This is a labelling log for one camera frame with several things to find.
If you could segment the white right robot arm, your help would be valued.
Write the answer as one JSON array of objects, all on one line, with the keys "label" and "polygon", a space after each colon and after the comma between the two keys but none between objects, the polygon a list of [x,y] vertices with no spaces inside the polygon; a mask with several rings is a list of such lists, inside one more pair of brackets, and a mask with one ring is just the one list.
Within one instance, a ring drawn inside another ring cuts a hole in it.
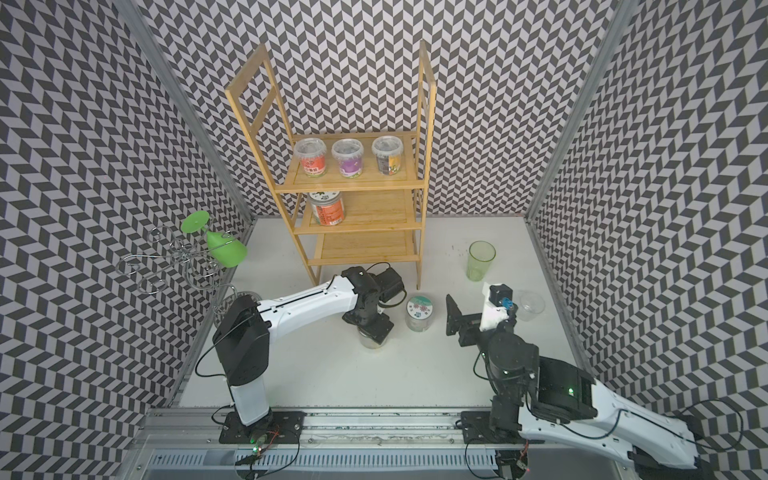
[{"label": "white right robot arm", "polygon": [[555,443],[596,453],[633,469],[641,479],[709,479],[712,469],[698,451],[700,422],[657,414],[611,391],[587,371],[545,357],[518,336],[511,290],[491,289],[502,314],[493,327],[481,314],[463,314],[446,299],[446,333],[460,346],[475,346],[493,391],[484,411],[464,411],[457,422],[466,445],[495,444],[496,474],[521,477],[527,449]]}]

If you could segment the small purple seed jar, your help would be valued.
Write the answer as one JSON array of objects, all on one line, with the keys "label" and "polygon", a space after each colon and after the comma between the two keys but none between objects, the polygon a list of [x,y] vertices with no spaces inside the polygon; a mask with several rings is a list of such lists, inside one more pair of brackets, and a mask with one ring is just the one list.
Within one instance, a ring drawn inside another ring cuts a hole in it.
[{"label": "small purple seed jar", "polygon": [[363,153],[363,144],[356,139],[341,139],[332,146],[332,155],[345,178],[355,178],[362,173]]}]

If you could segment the red tomato seed container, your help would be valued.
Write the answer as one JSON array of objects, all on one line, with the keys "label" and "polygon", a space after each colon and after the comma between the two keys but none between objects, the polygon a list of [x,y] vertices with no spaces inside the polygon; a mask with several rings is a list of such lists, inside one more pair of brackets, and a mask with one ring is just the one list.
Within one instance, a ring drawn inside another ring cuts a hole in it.
[{"label": "red tomato seed container", "polygon": [[326,144],[321,139],[312,137],[299,140],[293,154],[308,177],[316,178],[325,174]]}]

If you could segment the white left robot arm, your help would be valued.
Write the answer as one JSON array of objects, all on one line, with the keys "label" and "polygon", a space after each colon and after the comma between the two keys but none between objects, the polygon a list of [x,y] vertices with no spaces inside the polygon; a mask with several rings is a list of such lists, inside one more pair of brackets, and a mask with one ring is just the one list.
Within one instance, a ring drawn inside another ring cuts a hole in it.
[{"label": "white left robot arm", "polygon": [[308,290],[273,300],[235,299],[212,338],[240,422],[251,427],[271,409],[263,380],[270,347],[277,340],[333,315],[376,345],[385,342],[393,322],[385,303],[405,291],[392,268],[376,274],[355,266]]}]

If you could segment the sunflower seed container yellow label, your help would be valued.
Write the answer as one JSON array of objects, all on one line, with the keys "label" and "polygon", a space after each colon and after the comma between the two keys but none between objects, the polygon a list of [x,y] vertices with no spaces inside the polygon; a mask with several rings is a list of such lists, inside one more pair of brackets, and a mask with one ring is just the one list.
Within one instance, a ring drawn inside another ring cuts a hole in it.
[{"label": "sunflower seed container yellow label", "polygon": [[359,327],[360,343],[367,349],[379,349],[384,346],[387,336],[379,333],[371,333],[366,329]]}]

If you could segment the small clear seed jar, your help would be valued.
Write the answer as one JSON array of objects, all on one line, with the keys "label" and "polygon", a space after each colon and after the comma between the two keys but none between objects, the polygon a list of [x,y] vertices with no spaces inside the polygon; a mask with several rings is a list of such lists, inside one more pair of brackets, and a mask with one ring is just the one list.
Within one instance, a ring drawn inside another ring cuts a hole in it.
[{"label": "small clear seed jar", "polygon": [[404,152],[400,138],[392,135],[380,136],[372,142],[372,152],[381,174],[393,176],[400,171]]}]

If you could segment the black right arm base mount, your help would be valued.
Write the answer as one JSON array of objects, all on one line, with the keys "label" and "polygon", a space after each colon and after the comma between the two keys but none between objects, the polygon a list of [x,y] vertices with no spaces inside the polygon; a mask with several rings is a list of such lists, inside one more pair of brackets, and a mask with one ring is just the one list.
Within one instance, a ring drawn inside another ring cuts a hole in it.
[{"label": "black right arm base mount", "polygon": [[465,445],[525,445],[527,440],[518,431],[504,429],[497,423],[498,415],[491,409],[460,412],[454,426],[460,431]]}]

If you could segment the carrot seed container red label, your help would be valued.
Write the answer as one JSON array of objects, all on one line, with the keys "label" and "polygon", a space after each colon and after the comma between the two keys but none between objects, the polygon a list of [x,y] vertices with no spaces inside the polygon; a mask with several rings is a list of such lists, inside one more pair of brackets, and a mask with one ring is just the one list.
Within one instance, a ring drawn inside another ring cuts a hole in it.
[{"label": "carrot seed container red label", "polygon": [[335,226],[345,218],[342,194],[339,191],[314,192],[308,200],[315,220],[321,226]]}]

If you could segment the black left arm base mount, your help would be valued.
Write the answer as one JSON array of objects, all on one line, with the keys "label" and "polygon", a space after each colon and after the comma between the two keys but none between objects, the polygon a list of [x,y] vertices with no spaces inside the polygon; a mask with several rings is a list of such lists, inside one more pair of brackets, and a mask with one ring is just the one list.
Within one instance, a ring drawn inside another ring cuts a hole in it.
[{"label": "black left arm base mount", "polygon": [[305,418],[300,410],[270,410],[261,420],[245,425],[237,412],[231,412],[225,417],[219,443],[255,447],[264,438],[264,444],[297,444]]}]

